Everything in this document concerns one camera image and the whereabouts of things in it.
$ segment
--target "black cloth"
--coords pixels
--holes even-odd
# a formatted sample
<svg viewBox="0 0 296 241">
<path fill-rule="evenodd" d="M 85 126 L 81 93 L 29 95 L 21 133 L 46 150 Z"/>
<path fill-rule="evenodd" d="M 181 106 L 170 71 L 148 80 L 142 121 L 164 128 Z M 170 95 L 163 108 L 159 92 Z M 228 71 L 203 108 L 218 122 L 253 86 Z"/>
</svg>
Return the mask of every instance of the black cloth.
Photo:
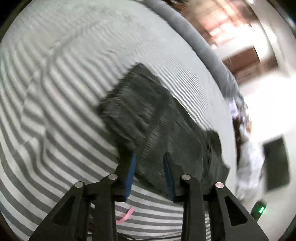
<svg viewBox="0 0 296 241">
<path fill-rule="evenodd" d="M 120 164 L 136 153 L 136 175 L 167 194 L 163 154 L 197 178 L 207 194 L 229 169 L 221 158 L 219 136 L 202 130 L 183 106 L 143 64 L 137 64 L 98 107 L 113 134 Z"/>
</svg>

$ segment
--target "green led light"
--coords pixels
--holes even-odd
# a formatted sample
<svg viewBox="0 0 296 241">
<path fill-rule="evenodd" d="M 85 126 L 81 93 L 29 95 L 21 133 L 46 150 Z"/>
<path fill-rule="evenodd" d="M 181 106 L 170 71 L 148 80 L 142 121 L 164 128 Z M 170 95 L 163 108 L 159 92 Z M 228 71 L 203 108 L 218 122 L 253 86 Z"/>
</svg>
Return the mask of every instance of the green led light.
<svg viewBox="0 0 296 241">
<path fill-rule="evenodd" d="M 264 207 L 260 208 L 259 213 L 262 214 L 264 209 L 265 209 Z"/>
</svg>

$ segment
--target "bed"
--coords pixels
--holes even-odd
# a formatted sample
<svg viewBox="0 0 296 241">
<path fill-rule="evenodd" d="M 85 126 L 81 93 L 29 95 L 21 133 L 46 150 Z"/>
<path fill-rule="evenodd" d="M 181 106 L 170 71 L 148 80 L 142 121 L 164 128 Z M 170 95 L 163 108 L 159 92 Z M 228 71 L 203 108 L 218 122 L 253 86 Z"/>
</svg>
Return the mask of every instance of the bed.
<svg viewBox="0 0 296 241">
<path fill-rule="evenodd" d="M 234 192 L 235 140 L 224 98 L 238 87 L 183 17 L 160 1 L 33 0 L 0 43 L 0 210 L 20 240 L 75 182 L 115 170 L 118 153 L 95 109 L 138 62 L 197 124 L 218 132 Z M 183 208 L 136 180 L 116 216 L 131 206 L 119 232 L 137 239 L 181 232 Z"/>
</svg>

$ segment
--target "metal pin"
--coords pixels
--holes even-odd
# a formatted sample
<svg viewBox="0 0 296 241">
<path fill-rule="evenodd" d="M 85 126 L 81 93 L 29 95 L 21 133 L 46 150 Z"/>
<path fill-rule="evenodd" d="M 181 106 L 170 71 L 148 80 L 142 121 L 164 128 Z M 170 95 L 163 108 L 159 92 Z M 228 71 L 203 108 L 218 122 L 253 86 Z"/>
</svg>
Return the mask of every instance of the metal pin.
<svg viewBox="0 0 296 241">
<path fill-rule="evenodd" d="M 184 174 L 184 175 L 182 175 L 182 179 L 185 181 L 188 181 L 191 179 L 191 177 L 188 174 Z"/>
<path fill-rule="evenodd" d="M 81 188 L 81 187 L 83 187 L 83 182 L 76 182 L 76 183 L 74 184 L 74 186 L 75 186 L 76 188 Z"/>
<path fill-rule="evenodd" d="M 224 187 L 224 183 L 217 182 L 217 183 L 215 184 L 215 186 L 216 186 L 217 188 L 223 188 L 223 187 Z"/>
<path fill-rule="evenodd" d="M 110 175 L 108 176 L 108 178 L 109 178 L 110 180 L 116 180 L 116 179 L 118 178 L 118 176 L 117 176 L 116 174 L 110 174 Z"/>
</svg>

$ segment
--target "gray and white stripes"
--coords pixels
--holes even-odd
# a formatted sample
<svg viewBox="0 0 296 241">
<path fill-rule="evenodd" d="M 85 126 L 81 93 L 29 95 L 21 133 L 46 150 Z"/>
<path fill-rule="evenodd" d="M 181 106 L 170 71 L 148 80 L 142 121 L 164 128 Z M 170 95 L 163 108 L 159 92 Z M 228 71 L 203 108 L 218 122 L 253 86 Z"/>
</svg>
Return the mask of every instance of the gray and white stripes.
<svg viewBox="0 0 296 241">
<path fill-rule="evenodd" d="M 218 131 L 224 156 L 235 161 L 216 83 L 164 20 L 127 0 L 34 0 L 0 43 L 0 210 L 21 240 L 73 183 L 97 182 L 115 170 L 117 150 L 95 108 L 137 62 L 201 127 Z M 136 211 L 119 232 L 180 233 L 183 208 L 137 181 L 116 215 L 130 206 Z"/>
</svg>

